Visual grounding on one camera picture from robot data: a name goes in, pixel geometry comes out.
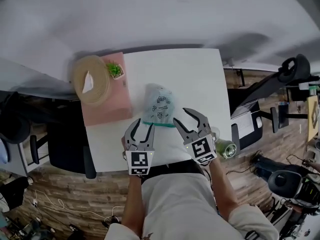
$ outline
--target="desk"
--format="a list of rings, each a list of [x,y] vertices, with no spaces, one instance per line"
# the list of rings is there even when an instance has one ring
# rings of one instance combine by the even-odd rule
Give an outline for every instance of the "desk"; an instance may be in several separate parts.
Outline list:
[[[86,127],[90,151],[97,172],[125,171],[121,138],[129,125],[142,117],[146,84],[155,83],[172,91],[176,98],[175,117],[187,128],[197,122],[182,108],[193,108],[218,127],[220,137],[231,140],[231,119],[227,85],[218,49],[165,49],[124,55],[133,118]],[[145,138],[149,126],[141,124],[135,139]],[[176,128],[155,128],[152,166],[189,160]]]

